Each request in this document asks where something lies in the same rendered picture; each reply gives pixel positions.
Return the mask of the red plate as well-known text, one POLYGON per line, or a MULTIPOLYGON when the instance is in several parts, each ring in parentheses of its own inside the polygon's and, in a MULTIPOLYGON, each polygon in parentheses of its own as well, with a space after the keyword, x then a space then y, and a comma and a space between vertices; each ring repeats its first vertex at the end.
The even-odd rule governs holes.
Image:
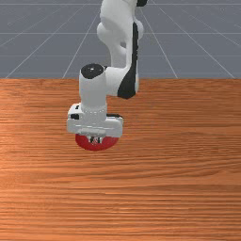
POLYGON ((86 137, 78 134, 75 135, 75 142, 78 146, 93 152, 107 150, 113 147, 118 141, 117 137, 86 137))

